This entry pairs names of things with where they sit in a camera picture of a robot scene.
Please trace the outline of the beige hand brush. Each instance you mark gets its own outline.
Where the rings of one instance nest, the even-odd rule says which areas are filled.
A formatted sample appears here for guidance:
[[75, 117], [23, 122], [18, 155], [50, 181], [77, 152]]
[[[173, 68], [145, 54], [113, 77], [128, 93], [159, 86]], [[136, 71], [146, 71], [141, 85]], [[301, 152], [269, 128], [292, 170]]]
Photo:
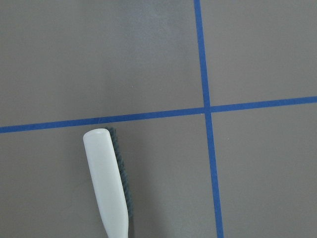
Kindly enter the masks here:
[[116, 130], [90, 130], [83, 135], [83, 143], [106, 234], [109, 238], [127, 238], [133, 203]]

